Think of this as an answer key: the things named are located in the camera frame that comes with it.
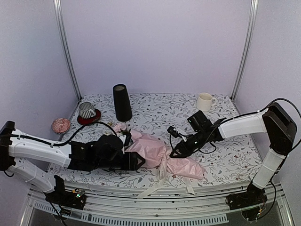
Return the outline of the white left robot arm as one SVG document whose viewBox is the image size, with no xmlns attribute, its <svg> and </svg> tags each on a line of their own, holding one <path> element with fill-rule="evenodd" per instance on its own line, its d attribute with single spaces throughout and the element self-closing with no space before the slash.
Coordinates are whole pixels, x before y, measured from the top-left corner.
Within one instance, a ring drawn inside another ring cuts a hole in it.
<svg viewBox="0 0 301 226">
<path fill-rule="evenodd" d="M 70 194 L 63 179 L 51 176 L 31 163 L 31 159 L 53 163 L 69 170 L 91 172 L 95 169 L 138 170 L 145 159 L 137 152 L 125 151 L 130 133 L 102 135 L 97 141 L 81 143 L 31 137 L 7 121 L 0 129 L 0 169 L 18 174 L 45 194 L 51 194 L 59 204 L 66 204 Z"/>
</svg>

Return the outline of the cream printed ribbon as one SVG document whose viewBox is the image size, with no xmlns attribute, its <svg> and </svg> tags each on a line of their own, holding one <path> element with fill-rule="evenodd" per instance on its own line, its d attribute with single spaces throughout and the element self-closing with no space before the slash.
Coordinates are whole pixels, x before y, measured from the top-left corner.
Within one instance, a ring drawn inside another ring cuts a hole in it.
<svg viewBox="0 0 301 226">
<path fill-rule="evenodd" d="M 152 187 L 149 187 L 148 189 L 146 189 L 145 191 L 137 195 L 137 199 L 143 199 L 149 196 L 150 194 L 154 193 L 158 189 L 160 189 L 165 184 L 166 178 L 167 178 L 167 165 L 165 163 L 162 163 L 158 168 L 158 175 L 157 175 L 158 182 L 154 184 Z M 188 194 L 194 195 L 195 192 L 190 182 L 190 178 L 182 176 L 182 180 L 186 186 L 186 190 Z"/>
</svg>

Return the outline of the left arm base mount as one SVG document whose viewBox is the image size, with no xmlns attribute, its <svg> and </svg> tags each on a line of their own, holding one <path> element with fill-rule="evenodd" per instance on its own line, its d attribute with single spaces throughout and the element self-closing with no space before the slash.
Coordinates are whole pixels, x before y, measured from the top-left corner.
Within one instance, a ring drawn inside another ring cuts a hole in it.
<svg viewBox="0 0 301 226">
<path fill-rule="evenodd" d="M 45 193 L 45 200 L 59 206 L 83 210 L 87 199 L 85 191 L 79 188 L 66 191 L 64 180 L 57 175 L 54 175 L 54 179 L 54 191 Z"/>
</svg>

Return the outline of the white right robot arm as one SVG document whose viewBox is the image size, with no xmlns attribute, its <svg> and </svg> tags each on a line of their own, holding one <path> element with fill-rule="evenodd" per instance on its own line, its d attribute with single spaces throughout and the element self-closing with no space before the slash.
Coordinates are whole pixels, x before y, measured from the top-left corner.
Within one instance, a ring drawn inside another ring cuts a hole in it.
<svg viewBox="0 0 301 226">
<path fill-rule="evenodd" d="M 211 122 L 202 111 L 197 111 L 187 121 L 195 132 L 193 135 L 184 135 L 173 127 L 168 128 L 171 136 L 182 137 L 172 147 L 171 158 L 186 158 L 200 151 L 207 143 L 213 144 L 243 135 L 263 135 L 267 139 L 268 148 L 261 167 L 251 181 L 251 189 L 243 195 L 243 201 L 247 205 L 254 205 L 261 198 L 261 190 L 281 169 L 289 153 L 299 145 L 299 142 L 295 142 L 297 124 L 277 100 L 256 112 L 229 119 Z"/>
</svg>

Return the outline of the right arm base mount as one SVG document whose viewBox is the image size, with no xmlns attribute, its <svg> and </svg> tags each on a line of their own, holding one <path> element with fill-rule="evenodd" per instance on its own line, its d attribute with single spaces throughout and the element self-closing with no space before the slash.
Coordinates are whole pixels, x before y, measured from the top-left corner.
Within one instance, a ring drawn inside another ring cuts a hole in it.
<svg viewBox="0 0 301 226">
<path fill-rule="evenodd" d="M 229 194 L 225 202 L 229 206 L 230 210 L 249 208 L 256 205 L 256 208 L 251 208 L 242 211 L 242 216 L 247 221 L 256 221 L 259 219 L 262 213 L 262 207 L 260 204 L 265 204 L 267 201 L 265 189 L 259 189 L 252 183 L 250 183 L 246 191 L 241 193 Z"/>
</svg>

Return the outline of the pink flower bouquet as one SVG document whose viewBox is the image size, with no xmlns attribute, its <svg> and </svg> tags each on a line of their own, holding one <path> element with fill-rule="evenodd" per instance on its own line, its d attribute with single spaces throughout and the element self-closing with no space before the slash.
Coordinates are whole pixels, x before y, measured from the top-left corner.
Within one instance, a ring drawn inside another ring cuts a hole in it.
<svg viewBox="0 0 301 226">
<path fill-rule="evenodd" d="M 132 129 L 130 133 L 133 144 L 126 149 L 126 152 L 137 152 L 142 156 L 145 159 L 144 168 L 155 168 L 165 163 L 167 171 L 173 175 L 203 179 L 204 169 L 192 158 L 170 158 L 171 147 L 165 145 L 163 141 Z"/>
</svg>

